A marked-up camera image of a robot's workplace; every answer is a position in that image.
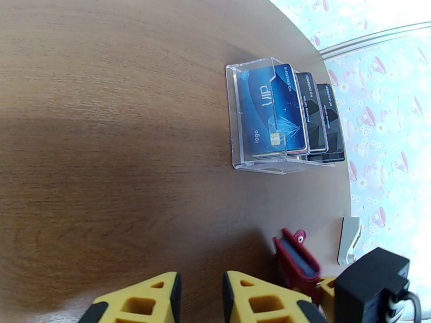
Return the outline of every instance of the red object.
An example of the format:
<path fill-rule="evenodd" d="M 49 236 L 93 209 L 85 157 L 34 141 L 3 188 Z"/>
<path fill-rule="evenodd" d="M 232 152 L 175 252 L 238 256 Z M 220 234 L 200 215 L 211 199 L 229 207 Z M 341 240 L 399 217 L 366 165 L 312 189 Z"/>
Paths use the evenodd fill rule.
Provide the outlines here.
<path fill-rule="evenodd" d="M 304 230 L 298 230 L 293 237 L 296 239 L 296 241 L 298 243 L 304 243 L 305 242 L 305 238 L 307 237 L 307 232 L 305 232 Z"/>
<path fill-rule="evenodd" d="M 301 268 L 296 264 L 289 253 L 284 249 L 281 241 L 274 237 L 273 241 L 276 249 L 276 258 L 279 264 L 279 268 L 283 279 L 286 283 L 287 288 L 298 290 L 313 300 L 313 303 L 320 304 L 321 294 L 317 288 L 317 284 L 320 282 L 320 266 L 314 257 L 308 252 L 303 244 L 298 243 L 297 238 L 289 232 L 287 229 L 282 229 L 281 233 L 284 239 L 298 252 L 299 255 L 305 260 L 305 262 L 316 272 L 312 277 L 306 276 Z"/>

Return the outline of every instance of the black cable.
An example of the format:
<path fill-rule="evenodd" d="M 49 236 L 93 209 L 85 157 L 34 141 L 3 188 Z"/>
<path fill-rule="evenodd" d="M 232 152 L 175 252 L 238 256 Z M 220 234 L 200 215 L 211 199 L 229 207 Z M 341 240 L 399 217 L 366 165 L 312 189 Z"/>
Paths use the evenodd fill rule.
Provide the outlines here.
<path fill-rule="evenodd" d="M 410 291 L 406 291 L 399 300 L 411 300 L 414 307 L 414 319 L 413 323 L 421 323 L 422 321 L 422 309 L 421 309 L 421 301 L 419 298 Z"/>

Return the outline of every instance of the blue vip card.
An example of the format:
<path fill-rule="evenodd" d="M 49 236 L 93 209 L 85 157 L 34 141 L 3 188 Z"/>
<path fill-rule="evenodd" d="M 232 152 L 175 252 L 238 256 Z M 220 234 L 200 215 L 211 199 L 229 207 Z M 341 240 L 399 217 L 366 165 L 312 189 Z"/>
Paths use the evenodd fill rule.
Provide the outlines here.
<path fill-rule="evenodd" d="M 309 152 L 303 108 L 289 64 L 239 74 L 244 151 L 255 157 Z"/>

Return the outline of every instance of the wood grain surface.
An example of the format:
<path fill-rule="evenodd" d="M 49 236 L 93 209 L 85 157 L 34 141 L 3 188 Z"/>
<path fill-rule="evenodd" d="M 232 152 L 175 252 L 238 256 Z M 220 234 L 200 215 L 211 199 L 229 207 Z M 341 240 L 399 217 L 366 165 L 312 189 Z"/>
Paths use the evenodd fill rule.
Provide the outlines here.
<path fill-rule="evenodd" d="M 0 41 L 1 322 L 76 322 L 166 271 L 182 322 L 222 322 L 221 274 L 274 280 L 282 227 L 340 272 L 345 163 L 232 168 L 226 64 L 272 55 L 328 81 L 268 0 L 0 0 Z"/>

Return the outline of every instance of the floral wallpaper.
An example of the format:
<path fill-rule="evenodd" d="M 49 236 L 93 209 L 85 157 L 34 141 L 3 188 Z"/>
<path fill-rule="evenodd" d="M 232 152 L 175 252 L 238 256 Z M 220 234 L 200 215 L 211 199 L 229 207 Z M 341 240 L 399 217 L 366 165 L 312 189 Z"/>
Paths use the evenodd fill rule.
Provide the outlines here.
<path fill-rule="evenodd" d="M 341 117 L 359 258 L 383 247 L 411 259 L 431 310 L 431 32 L 326 62 Z"/>
<path fill-rule="evenodd" d="M 270 1 L 319 50 L 366 34 L 430 20 L 431 0 Z"/>

